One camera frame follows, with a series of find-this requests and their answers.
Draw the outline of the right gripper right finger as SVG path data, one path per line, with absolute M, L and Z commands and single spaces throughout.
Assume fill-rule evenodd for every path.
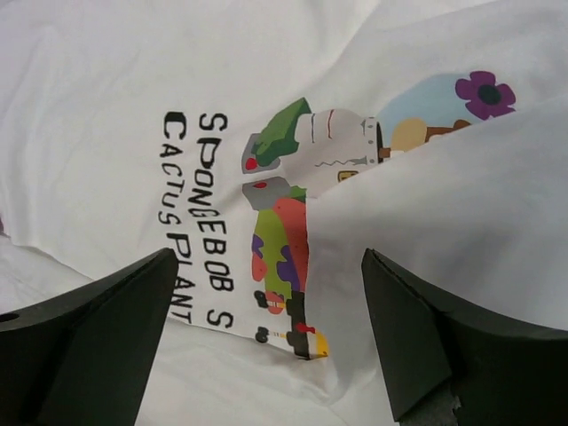
M 567 334 L 487 310 L 375 250 L 362 275 L 401 425 L 564 425 Z

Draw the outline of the white cartoon print t shirt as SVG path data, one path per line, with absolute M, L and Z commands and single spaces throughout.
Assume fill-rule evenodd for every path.
M 360 264 L 567 327 L 567 4 L 4 1 L 31 301 L 169 247 L 140 425 L 390 425 Z

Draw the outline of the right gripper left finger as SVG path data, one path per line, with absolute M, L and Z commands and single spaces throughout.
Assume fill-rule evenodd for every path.
M 103 279 L 1 316 L 3 425 L 132 425 L 178 260 L 162 248 Z

